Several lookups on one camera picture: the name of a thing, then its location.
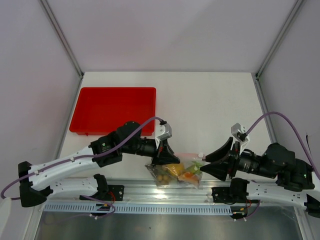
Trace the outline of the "bunch of tan longans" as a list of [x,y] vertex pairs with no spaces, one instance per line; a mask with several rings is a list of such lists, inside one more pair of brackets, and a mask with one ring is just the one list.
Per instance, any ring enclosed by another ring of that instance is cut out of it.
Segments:
[[146,168],[153,177],[155,184],[158,187],[169,185],[171,178],[168,175],[168,173],[165,170],[163,170],[162,166],[148,164],[146,165]]

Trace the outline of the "clear pink-dotted zip bag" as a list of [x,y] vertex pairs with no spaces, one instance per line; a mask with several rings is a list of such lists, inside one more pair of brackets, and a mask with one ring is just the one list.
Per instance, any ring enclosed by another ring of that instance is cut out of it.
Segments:
[[177,153],[180,163],[165,165],[147,164],[145,167],[152,176],[158,188],[169,186],[183,188],[193,187],[198,189],[201,185],[201,167],[205,165],[203,153]]

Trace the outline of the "orange purple sweet potato slice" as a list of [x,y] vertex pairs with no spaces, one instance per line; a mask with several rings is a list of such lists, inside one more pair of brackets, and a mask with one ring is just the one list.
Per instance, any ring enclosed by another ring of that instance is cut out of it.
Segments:
[[178,176],[179,181],[187,182],[192,185],[197,185],[199,183],[199,178],[196,174],[192,172],[185,172]]

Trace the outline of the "yellow potato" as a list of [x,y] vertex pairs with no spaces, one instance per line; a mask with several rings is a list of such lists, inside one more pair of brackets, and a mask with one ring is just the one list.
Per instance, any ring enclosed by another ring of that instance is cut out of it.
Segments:
[[173,163],[164,165],[165,170],[172,176],[180,176],[185,171],[183,163]]

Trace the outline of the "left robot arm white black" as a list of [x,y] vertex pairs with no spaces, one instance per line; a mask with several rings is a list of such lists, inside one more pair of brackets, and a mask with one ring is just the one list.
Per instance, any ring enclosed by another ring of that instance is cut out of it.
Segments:
[[19,200],[23,208],[43,204],[48,198],[75,193],[80,199],[103,200],[109,186],[104,176],[95,174],[84,182],[67,180],[74,174],[100,169],[122,161],[123,154],[149,157],[153,165],[178,164],[168,139],[171,126],[160,121],[155,138],[142,137],[143,125],[128,121],[108,135],[66,157],[34,165],[28,161],[18,164]]

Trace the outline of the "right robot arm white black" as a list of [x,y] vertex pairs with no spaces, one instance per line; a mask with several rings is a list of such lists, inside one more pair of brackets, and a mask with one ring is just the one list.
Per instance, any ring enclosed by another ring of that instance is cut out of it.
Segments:
[[320,216],[320,179],[315,169],[279,143],[257,155],[230,137],[207,155],[205,162],[200,168],[203,173],[223,182],[230,179],[228,187],[212,188],[214,203],[268,201],[300,207],[314,218]]

